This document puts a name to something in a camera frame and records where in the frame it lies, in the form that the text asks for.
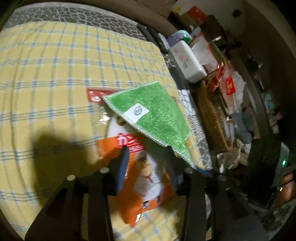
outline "brown woven basket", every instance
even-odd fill
[[[197,108],[205,128],[205,133],[210,136],[211,141],[224,151],[232,150],[232,143],[227,143],[219,121],[218,113],[210,100],[206,83],[202,80],[197,91]]]

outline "green cleaning cloth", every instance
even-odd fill
[[[178,105],[158,82],[103,97],[127,123],[159,145],[172,149],[191,164],[185,145],[189,129]]]

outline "yellow plaid tablecloth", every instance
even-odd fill
[[[86,88],[128,89],[152,81],[178,99],[159,49],[149,42],[60,22],[0,33],[0,208],[22,238],[67,175],[100,167],[96,141],[106,127],[97,126]],[[194,146],[192,134],[189,142]],[[191,154],[197,164],[198,150]],[[167,241],[180,234],[184,198],[146,212],[133,229],[110,202],[118,240]]]

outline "orange plastic package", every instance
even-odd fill
[[[175,193],[168,174],[160,171],[155,155],[147,152],[147,137],[136,132],[117,115],[111,118],[107,137],[109,138],[97,142],[104,166],[107,166],[111,158],[119,155],[123,145],[129,148],[130,156],[123,188],[116,199],[124,222],[134,227],[142,212],[158,207]]]

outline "white tag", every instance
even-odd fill
[[[129,108],[124,114],[131,119],[134,123],[137,123],[137,121],[145,114],[149,112],[148,109],[146,109],[141,104],[137,103],[133,105],[131,108]]]

